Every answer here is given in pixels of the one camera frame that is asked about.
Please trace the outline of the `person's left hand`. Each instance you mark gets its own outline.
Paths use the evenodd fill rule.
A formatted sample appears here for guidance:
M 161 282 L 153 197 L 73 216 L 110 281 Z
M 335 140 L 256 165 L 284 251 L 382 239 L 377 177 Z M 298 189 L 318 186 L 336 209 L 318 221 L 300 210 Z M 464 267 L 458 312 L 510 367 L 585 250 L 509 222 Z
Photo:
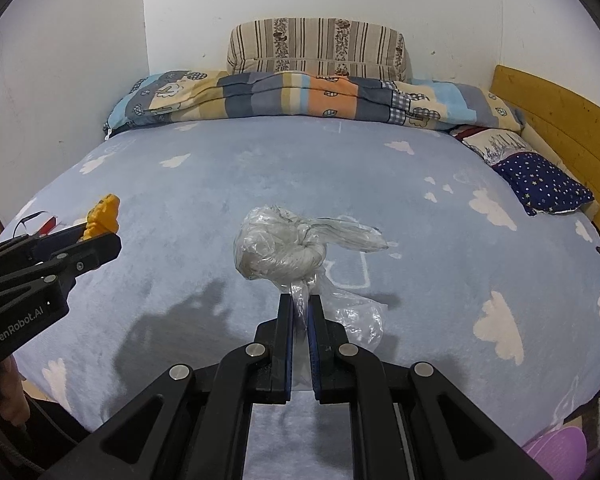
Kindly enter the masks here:
M 14 426 L 21 426 L 30 418 L 28 400 L 13 356 L 0 364 L 0 415 Z

